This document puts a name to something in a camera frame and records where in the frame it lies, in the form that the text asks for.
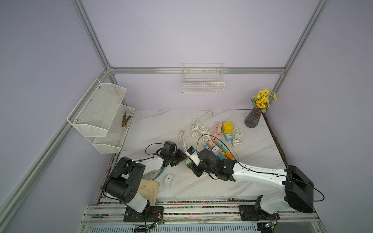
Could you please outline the green plug adapter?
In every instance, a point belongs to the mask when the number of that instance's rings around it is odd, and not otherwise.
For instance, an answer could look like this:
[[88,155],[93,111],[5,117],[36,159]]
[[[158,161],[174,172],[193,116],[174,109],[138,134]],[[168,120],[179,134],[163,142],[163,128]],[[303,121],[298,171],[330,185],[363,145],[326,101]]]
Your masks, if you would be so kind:
[[191,159],[186,159],[184,162],[185,162],[186,166],[188,166],[189,164],[193,163],[193,161]]

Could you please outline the grey white plug adapter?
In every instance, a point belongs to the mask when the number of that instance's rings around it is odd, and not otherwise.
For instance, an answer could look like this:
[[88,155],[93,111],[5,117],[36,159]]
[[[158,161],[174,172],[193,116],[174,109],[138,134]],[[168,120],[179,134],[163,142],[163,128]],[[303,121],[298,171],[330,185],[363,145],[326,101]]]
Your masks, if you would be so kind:
[[215,146],[214,148],[211,149],[211,151],[216,155],[219,153],[219,150],[220,150],[220,147],[219,146]]

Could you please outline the white USB charger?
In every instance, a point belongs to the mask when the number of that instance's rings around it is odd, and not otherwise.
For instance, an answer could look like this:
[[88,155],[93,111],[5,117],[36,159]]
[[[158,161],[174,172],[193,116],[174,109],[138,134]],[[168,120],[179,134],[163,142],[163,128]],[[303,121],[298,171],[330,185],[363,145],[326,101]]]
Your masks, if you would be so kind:
[[171,175],[171,174],[168,174],[164,180],[164,186],[166,188],[170,188],[172,186],[172,183],[173,183],[173,178],[174,176]]

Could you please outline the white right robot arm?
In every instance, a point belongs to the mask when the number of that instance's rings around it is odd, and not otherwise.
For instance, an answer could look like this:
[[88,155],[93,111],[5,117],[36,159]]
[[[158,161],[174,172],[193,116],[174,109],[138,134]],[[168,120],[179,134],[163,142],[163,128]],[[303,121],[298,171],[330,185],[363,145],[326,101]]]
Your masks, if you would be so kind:
[[296,166],[286,169],[266,169],[239,163],[237,160],[221,160],[212,151],[197,152],[193,147],[186,151],[192,160],[190,169],[200,177],[204,172],[222,181],[250,182],[276,189],[270,196],[258,196],[259,210],[273,214],[292,208],[302,213],[314,211],[314,183]]

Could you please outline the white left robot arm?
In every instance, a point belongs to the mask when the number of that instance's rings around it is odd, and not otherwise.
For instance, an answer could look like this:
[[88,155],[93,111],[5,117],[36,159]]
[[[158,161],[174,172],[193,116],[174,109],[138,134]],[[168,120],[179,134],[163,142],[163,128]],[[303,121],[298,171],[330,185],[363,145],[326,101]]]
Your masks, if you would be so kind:
[[138,193],[143,175],[167,166],[174,167],[187,158],[187,155],[171,141],[162,143],[162,146],[156,152],[146,152],[147,158],[133,160],[122,157],[106,179],[103,192],[139,214],[148,213],[150,201]]

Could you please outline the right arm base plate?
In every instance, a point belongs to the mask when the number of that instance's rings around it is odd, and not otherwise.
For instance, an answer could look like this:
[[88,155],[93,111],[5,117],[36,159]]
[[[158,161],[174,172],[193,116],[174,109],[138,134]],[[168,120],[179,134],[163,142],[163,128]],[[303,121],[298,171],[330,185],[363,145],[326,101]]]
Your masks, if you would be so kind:
[[255,205],[239,205],[239,214],[242,221],[279,220],[279,214],[268,214]]

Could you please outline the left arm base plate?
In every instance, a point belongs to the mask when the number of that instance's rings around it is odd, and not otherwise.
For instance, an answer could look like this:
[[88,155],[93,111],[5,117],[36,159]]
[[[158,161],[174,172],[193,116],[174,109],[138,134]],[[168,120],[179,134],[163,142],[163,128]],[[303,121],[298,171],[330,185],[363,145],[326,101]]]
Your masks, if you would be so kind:
[[137,212],[134,209],[127,207],[123,222],[156,222],[157,220],[161,220],[164,214],[164,207],[163,206],[148,206],[144,209],[143,212]]

